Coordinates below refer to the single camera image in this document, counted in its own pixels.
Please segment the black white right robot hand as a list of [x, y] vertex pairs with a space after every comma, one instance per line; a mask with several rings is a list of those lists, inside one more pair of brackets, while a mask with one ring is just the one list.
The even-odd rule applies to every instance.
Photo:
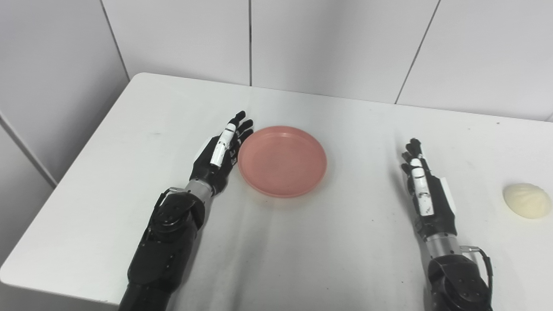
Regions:
[[420, 140], [412, 138], [401, 154], [407, 192], [416, 212], [415, 230], [426, 241], [434, 235], [456, 235], [455, 215], [442, 180], [431, 173]]

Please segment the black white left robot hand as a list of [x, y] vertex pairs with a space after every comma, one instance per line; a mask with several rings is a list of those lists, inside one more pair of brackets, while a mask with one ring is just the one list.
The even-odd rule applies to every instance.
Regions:
[[194, 162], [190, 180], [209, 185], [212, 196], [221, 193], [238, 161], [242, 144], [254, 132], [253, 125], [254, 122], [246, 118], [245, 111], [238, 112], [229, 120], [223, 132], [207, 141]]

